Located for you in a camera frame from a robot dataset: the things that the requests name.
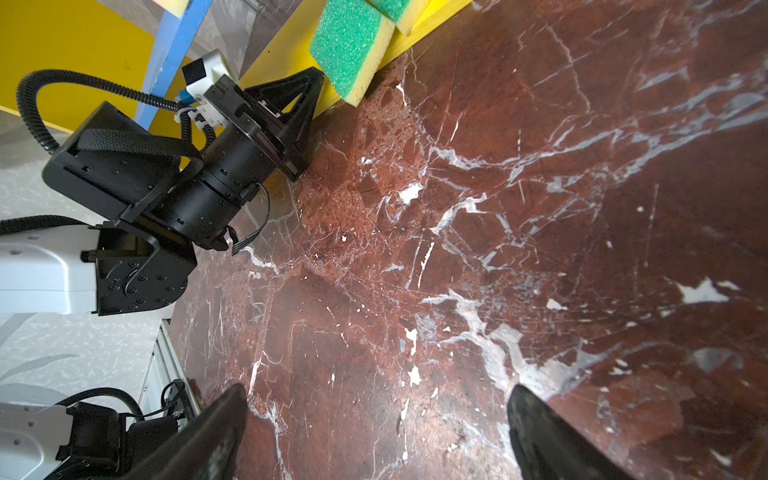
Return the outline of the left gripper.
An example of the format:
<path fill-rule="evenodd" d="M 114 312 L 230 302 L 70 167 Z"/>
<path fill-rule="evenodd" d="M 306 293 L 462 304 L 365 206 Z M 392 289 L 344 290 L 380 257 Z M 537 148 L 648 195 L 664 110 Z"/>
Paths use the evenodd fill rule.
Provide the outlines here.
<path fill-rule="evenodd" d="M 306 171 L 324 81 L 315 67 L 246 89 L 227 76 L 218 80 L 204 98 L 228 125 L 206 149 L 199 171 L 174 186 L 152 214 L 201 248 L 225 250 L 230 222 L 274 171 L 292 181 Z"/>

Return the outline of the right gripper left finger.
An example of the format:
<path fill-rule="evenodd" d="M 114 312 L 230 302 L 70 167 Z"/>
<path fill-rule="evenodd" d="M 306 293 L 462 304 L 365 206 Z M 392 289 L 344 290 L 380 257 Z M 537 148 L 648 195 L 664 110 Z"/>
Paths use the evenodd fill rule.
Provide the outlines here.
<path fill-rule="evenodd" d="M 123 477 L 232 479 L 247 413 L 244 386 L 231 385 L 201 415 Z"/>

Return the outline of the green sponge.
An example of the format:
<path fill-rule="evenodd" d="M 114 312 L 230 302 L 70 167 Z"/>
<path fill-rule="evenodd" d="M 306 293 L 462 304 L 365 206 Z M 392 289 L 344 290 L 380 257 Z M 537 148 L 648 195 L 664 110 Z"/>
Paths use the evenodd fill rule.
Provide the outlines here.
<path fill-rule="evenodd" d="M 429 0 L 369 0 L 368 3 L 391 20 L 407 36 L 429 5 Z"/>
<path fill-rule="evenodd" d="M 346 103 L 360 104 L 394 30 L 394 23 L 366 1 L 325 4 L 310 54 Z"/>

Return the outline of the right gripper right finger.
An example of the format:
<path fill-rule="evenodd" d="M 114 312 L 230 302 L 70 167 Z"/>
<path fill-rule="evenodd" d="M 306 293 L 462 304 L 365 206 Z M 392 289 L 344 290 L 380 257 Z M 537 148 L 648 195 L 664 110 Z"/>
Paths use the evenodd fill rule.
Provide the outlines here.
<path fill-rule="evenodd" d="M 524 479 L 628 479 L 527 387 L 514 386 L 507 402 L 510 442 Z"/>

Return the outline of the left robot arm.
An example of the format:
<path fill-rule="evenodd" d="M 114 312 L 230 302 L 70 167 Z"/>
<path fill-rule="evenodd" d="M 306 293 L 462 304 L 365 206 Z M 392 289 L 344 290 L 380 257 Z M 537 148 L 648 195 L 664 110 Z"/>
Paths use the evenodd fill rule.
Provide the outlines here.
<path fill-rule="evenodd" d="M 251 243 L 234 217 L 280 171 L 296 180 L 307 169 L 310 125 L 324 83 L 307 68 L 281 80 L 241 88 L 224 76 L 204 97 L 225 120 L 191 129 L 199 113 L 163 97 L 92 75 L 38 70 L 19 82 L 25 127 L 48 153 L 42 178 L 51 189 L 101 217 L 90 225 L 61 215 L 1 224 L 1 308 L 8 313 L 99 316 L 152 311 L 174 303 L 196 268 L 196 250 L 240 253 Z M 40 90 L 74 84 L 168 110 L 179 137 L 154 135 L 110 103 L 101 104 L 64 142 L 45 125 Z"/>

